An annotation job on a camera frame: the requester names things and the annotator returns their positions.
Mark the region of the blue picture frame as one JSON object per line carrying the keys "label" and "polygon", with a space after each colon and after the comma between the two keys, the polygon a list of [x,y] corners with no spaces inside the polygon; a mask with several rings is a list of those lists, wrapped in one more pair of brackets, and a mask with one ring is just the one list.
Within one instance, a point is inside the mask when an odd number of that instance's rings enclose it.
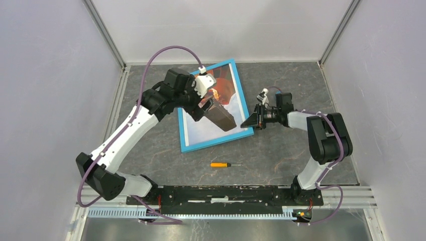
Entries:
{"label": "blue picture frame", "polygon": [[249,111],[243,94],[237,66],[234,59],[214,64],[206,68],[217,80],[199,104],[206,104],[210,98],[216,99],[230,112],[237,127],[224,132],[205,116],[195,122],[183,109],[178,109],[178,123],[181,152],[187,153],[210,146],[226,143],[254,134],[252,128],[242,129],[241,123],[249,117]]}

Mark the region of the yellow handled screwdriver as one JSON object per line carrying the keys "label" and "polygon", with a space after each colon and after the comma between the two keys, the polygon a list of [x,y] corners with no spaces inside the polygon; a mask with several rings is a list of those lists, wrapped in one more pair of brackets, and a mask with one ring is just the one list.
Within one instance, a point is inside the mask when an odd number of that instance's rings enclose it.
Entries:
{"label": "yellow handled screwdriver", "polygon": [[231,163],[211,163],[210,167],[212,168],[228,168],[228,167],[236,167],[241,166],[241,164],[231,164]]}

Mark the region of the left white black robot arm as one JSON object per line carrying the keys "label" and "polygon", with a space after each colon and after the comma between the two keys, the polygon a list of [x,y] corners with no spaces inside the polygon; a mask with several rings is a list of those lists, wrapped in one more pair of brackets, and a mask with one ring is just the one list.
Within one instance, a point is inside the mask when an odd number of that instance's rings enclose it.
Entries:
{"label": "left white black robot arm", "polygon": [[145,204],[153,204],[158,191],[152,183],[143,176],[118,172],[121,163],[143,135],[176,108],[199,121],[212,103],[199,104],[216,83],[210,73],[194,76],[179,68],[169,69],[163,81],[143,92],[125,121],[104,143],[90,154],[76,157],[84,183],[106,201],[122,193],[137,195]]}

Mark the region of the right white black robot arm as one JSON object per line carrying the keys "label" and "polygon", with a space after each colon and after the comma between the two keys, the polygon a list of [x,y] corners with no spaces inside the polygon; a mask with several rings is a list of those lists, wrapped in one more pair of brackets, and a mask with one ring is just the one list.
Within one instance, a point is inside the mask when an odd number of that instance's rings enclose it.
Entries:
{"label": "right white black robot arm", "polygon": [[343,116],[338,113],[297,111],[292,94],[275,94],[276,105],[269,106],[266,91],[261,92],[253,113],[241,124],[242,128],[262,130],[268,123],[279,123],[287,128],[307,132],[310,159],[293,180],[290,199],[297,205],[318,196],[321,182],[327,173],[353,152],[353,145]]}

